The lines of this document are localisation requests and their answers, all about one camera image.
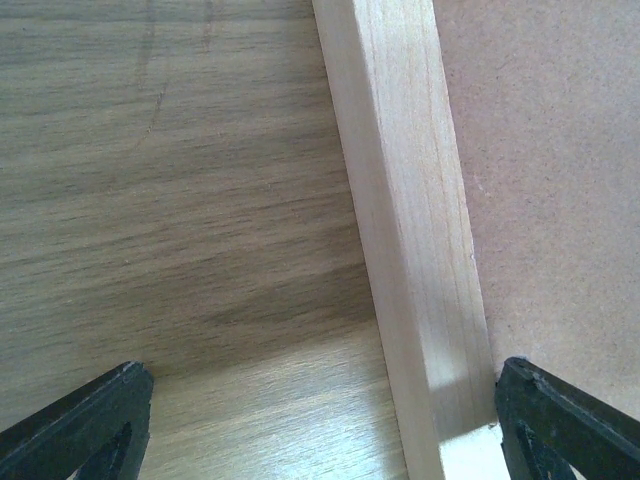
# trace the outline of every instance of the light wooden strip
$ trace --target light wooden strip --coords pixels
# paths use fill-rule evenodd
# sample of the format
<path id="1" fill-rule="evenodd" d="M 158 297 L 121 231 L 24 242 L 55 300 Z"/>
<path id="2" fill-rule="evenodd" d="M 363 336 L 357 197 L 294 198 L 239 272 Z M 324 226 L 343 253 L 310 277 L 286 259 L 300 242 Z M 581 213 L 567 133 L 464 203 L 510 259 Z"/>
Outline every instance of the light wooden strip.
<path id="1" fill-rule="evenodd" d="M 493 370 L 431 0 L 315 0 L 412 478 L 489 421 Z"/>

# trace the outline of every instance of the pencil mark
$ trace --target pencil mark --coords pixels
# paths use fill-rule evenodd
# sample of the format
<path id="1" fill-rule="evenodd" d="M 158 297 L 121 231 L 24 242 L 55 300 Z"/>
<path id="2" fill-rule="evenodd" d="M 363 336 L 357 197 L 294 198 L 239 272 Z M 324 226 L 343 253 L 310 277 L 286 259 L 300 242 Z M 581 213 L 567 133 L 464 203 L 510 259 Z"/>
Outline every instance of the pencil mark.
<path id="1" fill-rule="evenodd" d="M 211 45 L 211 32 L 213 31 L 213 3 L 204 0 L 204 25 L 202 26 L 202 47 L 209 52 Z"/>
<path id="2" fill-rule="evenodd" d="M 202 25 L 202 48 L 205 52 L 211 51 L 211 38 L 213 37 L 213 22 L 220 17 L 224 10 L 224 0 L 204 0 L 204 23 Z"/>
<path id="3" fill-rule="evenodd" d="M 156 107 L 153 110 L 153 115 L 151 115 L 149 126 L 147 127 L 147 130 L 142 135 L 142 137 L 140 137 L 136 142 L 136 144 L 133 146 L 131 153 L 135 152 L 140 147 L 140 145 L 142 145 L 144 141 L 147 138 L 149 138 L 149 135 L 151 135 L 151 132 L 153 131 L 153 127 L 155 126 L 156 122 L 158 121 L 158 117 L 160 116 L 160 109 L 162 108 L 162 100 L 164 100 L 164 96 L 167 94 L 168 86 L 169 86 L 169 81 L 166 80 L 164 82 L 164 85 L 162 86 L 162 90 L 160 91 L 160 93 L 158 93 L 158 96 L 156 97 Z"/>
<path id="4" fill-rule="evenodd" d="M 147 12 L 145 30 L 142 35 L 142 42 L 140 43 L 138 62 L 136 65 L 136 83 L 138 84 L 138 90 L 142 90 L 144 88 L 144 84 L 147 80 L 147 66 L 149 65 L 149 60 L 151 60 L 153 43 L 156 36 L 156 10 L 153 5 L 153 0 L 145 1 L 145 11 Z"/>

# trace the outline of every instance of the wood grain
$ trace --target wood grain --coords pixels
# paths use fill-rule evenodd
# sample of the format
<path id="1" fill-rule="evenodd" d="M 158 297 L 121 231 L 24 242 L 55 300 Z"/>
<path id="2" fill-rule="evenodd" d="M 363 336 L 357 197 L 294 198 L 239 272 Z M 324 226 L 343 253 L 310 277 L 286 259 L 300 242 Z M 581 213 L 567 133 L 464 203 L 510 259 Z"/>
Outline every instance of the wood grain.
<path id="1" fill-rule="evenodd" d="M 494 377 L 433 5 L 314 7 L 407 467 L 443 478 Z"/>
<path id="2" fill-rule="evenodd" d="M 137 359 L 141 478 L 405 477 L 310 2 L 0 18 L 0 428 Z"/>

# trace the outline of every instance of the mdf board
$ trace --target mdf board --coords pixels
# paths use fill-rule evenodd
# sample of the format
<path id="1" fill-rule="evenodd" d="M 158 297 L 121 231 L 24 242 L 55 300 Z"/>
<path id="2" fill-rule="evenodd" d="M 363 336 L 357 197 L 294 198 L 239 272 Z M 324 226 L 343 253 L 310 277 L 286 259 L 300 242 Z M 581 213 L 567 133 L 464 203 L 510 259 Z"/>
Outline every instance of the mdf board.
<path id="1" fill-rule="evenodd" d="M 0 18 L 0 429 L 136 359 L 141 478 L 404 478 L 311 3 Z"/>
<path id="2" fill-rule="evenodd" d="M 435 3 L 495 369 L 640 418 L 640 5 Z"/>

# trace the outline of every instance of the plywood surface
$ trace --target plywood surface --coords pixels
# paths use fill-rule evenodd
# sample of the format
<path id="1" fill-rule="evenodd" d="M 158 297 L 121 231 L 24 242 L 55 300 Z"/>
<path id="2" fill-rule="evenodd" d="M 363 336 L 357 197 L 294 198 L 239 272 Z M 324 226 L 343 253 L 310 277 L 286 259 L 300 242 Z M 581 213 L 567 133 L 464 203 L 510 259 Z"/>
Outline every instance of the plywood surface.
<path id="1" fill-rule="evenodd" d="M 640 7 L 436 1 L 496 369 L 640 418 Z"/>
<path id="2" fill-rule="evenodd" d="M 0 17 L 0 428 L 138 359 L 142 478 L 405 476 L 310 2 Z"/>

